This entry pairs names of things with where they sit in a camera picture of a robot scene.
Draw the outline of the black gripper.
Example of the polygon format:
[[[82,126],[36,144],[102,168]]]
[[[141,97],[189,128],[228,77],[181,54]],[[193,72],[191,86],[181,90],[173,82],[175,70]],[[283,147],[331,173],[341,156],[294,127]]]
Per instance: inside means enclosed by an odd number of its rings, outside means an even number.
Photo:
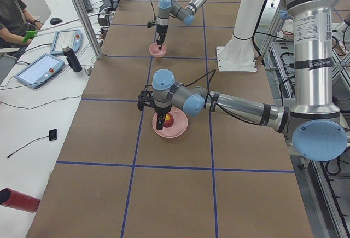
[[[155,105],[154,109],[157,113],[157,120],[156,120],[156,129],[162,130],[164,126],[164,120],[169,120],[169,113],[171,111],[172,105],[168,105],[166,107],[159,107]]]
[[[160,44],[158,49],[162,49],[161,36],[167,33],[167,25],[157,25],[156,31],[158,33],[157,44]]]

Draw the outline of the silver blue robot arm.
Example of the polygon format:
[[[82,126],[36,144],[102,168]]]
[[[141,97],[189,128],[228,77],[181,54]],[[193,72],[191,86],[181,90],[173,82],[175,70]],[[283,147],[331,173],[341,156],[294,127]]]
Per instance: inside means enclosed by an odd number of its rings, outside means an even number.
[[[185,25],[191,25],[195,14],[207,0],[191,0],[182,7],[177,0],[159,0],[158,13],[154,17],[153,25],[156,26],[157,39],[156,49],[161,50],[165,45],[165,38],[168,32],[168,21],[170,16],[178,19]]]
[[[160,69],[153,75],[157,128],[172,106],[190,116],[204,108],[222,111],[246,123],[268,126],[291,139],[299,155],[329,161],[346,149],[340,110],[333,104],[331,11],[339,0],[281,0],[293,18],[296,102],[274,107],[204,88],[186,88],[174,74]]]

